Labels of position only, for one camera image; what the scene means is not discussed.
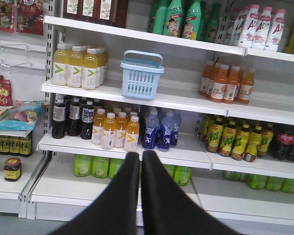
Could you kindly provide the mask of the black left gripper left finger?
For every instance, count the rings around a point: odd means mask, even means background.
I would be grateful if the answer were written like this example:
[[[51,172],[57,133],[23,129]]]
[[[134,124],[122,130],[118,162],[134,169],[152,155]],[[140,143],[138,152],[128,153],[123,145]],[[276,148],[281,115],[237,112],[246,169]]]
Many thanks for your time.
[[[140,161],[126,154],[118,173],[84,211],[51,235],[135,235]]]

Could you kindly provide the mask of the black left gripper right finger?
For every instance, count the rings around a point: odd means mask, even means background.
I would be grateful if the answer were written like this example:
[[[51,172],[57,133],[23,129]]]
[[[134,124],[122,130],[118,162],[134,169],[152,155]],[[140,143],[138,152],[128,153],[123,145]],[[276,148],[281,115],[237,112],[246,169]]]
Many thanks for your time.
[[[146,235],[230,235],[174,182],[154,151],[145,151],[141,196]]]

